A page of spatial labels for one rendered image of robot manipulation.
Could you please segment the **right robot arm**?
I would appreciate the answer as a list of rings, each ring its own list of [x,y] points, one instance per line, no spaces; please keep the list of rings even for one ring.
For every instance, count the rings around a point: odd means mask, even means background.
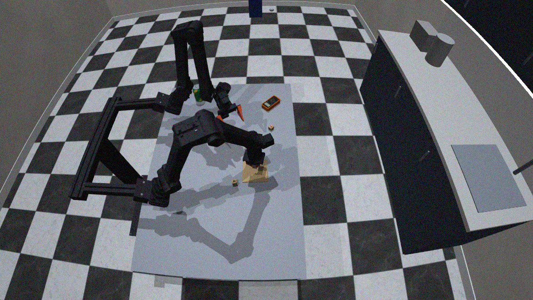
[[[151,187],[150,202],[165,206],[168,205],[169,194],[182,188],[179,181],[181,170],[194,146],[207,143],[209,146],[219,147],[227,142],[245,147],[251,155],[260,152],[261,157],[261,149],[275,144],[270,133],[262,136],[255,131],[239,129],[216,118],[213,112],[206,109],[174,124],[172,131],[173,143],[167,163],[159,168],[158,177],[153,179]]]

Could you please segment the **green soda can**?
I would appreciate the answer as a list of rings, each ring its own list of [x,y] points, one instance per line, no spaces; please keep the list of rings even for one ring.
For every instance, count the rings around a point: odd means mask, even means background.
[[[199,84],[194,85],[192,90],[196,101],[203,101],[200,96]]]

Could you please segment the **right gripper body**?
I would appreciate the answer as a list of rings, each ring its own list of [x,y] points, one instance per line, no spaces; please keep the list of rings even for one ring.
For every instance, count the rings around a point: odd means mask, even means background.
[[[261,157],[260,157],[260,152],[258,152],[258,154],[256,155],[251,155],[247,153],[247,150],[245,150],[243,161],[245,161],[246,164],[260,166],[260,164],[263,164],[264,157],[265,157],[264,152],[261,153]]]

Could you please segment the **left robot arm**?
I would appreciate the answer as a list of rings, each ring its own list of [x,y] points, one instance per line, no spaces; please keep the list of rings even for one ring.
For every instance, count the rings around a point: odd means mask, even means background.
[[[166,106],[168,110],[180,113],[183,101],[187,101],[192,94],[193,83],[188,72],[188,44],[191,45],[201,99],[211,103],[214,98],[220,110],[232,105],[227,95],[231,89],[230,84],[219,82],[216,88],[212,85],[203,33],[203,24],[200,20],[178,24],[171,32],[175,47],[177,87],[171,92]]]

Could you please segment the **orange digital multimeter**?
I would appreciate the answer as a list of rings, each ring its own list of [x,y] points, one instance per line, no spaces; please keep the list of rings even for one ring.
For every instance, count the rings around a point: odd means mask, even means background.
[[[278,103],[280,103],[280,99],[277,98],[275,95],[269,98],[267,101],[261,104],[261,107],[265,109],[266,111],[271,110],[273,107],[275,107]]]

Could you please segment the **tan camouflage-patterned mat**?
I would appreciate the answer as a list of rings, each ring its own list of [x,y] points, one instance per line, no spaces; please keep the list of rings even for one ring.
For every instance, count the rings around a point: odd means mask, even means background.
[[[257,169],[246,165],[243,161],[242,182],[268,182],[267,160],[264,160]]]

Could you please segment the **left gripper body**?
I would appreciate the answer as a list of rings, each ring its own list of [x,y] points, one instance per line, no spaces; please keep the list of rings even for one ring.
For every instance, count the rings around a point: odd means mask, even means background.
[[[233,103],[232,105],[226,106],[225,108],[217,111],[218,115],[220,115],[222,119],[225,119],[229,117],[229,113],[236,111],[238,106],[235,103]]]

